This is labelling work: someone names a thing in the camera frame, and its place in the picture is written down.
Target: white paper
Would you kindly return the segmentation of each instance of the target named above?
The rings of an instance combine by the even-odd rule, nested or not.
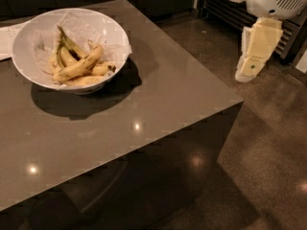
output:
[[[0,28],[0,60],[12,56],[12,43],[20,29],[29,21]]]
[[[126,61],[127,56],[131,53],[130,45],[108,45],[106,38],[95,31],[85,21],[80,19],[77,15],[68,12],[59,22],[58,25],[64,29],[66,34],[74,40],[81,48],[86,52],[90,51],[87,44],[88,39],[95,43],[100,43],[104,47],[104,54],[101,60],[114,61],[116,71],[119,70],[119,66],[123,65],[123,61]],[[57,25],[52,32],[39,31],[35,32],[33,55],[35,58],[36,65],[40,68],[43,73],[45,84],[55,86],[57,89],[70,89],[76,88],[75,86],[67,86],[52,81],[52,73],[50,71],[48,61],[50,55],[57,48],[59,37],[59,29]],[[108,79],[113,72],[108,72],[103,81]]]

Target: white bowl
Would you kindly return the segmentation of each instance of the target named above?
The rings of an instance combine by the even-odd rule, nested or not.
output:
[[[86,23],[100,35],[103,35],[106,38],[107,45],[130,45],[126,32],[110,17],[100,12],[86,9],[61,9],[41,14],[33,18],[30,23],[25,24],[15,37],[12,44],[12,62],[21,75],[37,85],[68,93],[92,93],[102,88],[107,81],[113,78],[120,71],[129,54],[124,54],[123,60],[117,62],[114,74],[98,83],[87,86],[70,86],[68,88],[59,88],[54,84],[46,83],[45,76],[37,65],[35,57],[32,54],[34,48],[33,38],[35,37],[36,30],[53,32],[55,26],[59,24],[63,16],[68,12],[77,15],[80,19],[86,21]]]

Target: fruit bowl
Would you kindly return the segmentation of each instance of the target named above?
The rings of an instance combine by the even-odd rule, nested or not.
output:
[[[76,27],[74,22],[65,21],[67,22],[66,25],[76,27],[75,35],[82,36],[85,33],[88,36],[88,32],[95,32],[94,39],[96,36],[103,41],[105,52],[111,52],[111,54],[106,54],[107,60],[113,61],[116,66],[113,74],[106,75],[99,82],[84,86],[67,86],[52,81],[47,66],[48,57],[51,54],[50,49],[49,51],[45,50],[45,48],[48,48],[47,44],[44,45],[46,39],[37,40],[37,32],[43,32],[42,35],[39,35],[40,37],[51,35],[56,38],[56,27],[66,18],[67,14],[73,14],[82,21],[80,27]],[[45,50],[45,58],[42,60],[36,54],[37,50],[41,49]],[[129,39],[123,28],[112,18],[87,9],[61,9],[41,14],[33,18],[30,23],[25,24],[12,44],[12,62],[26,79],[45,88],[79,95],[89,94],[101,89],[121,70],[130,53]]]

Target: dark brown floor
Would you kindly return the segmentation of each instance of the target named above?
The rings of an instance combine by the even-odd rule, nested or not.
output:
[[[183,14],[156,24],[245,102],[199,196],[146,228],[306,230],[306,87],[288,75],[287,67],[274,57],[255,80],[237,82],[234,74],[241,33],[217,18],[205,21]],[[55,192],[53,197],[42,200],[42,210],[37,208],[35,216],[41,214],[47,219],[43,208],[54,209],[52,214],[57,222],[48,229],[58,230],[62,219],[73,222],[78,214],[61,193]],[[171,204],[174,198],[165,204]],[[142,215],[138,215],[141,209],[133,198],[130,205],[121,207],[119,198],[101,209],[97,218],[71,229],[133,229],[128,226],[135,225],[131,222]],[[125,217],[127,212],[133,218]],[[24,224],[19,230],[22,229],[29,228]]]

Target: bunch of bananas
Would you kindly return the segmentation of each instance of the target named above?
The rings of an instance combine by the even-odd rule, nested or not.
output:
[[[56,51],[49,57],[52,80],[68,86],[93,84],[108,72],[115,72],[111,61],[100,61],[104,49],[99,43],[88,40],[90,52],[85,52],[67,36],[62,26],[59,29],[59,42]]]

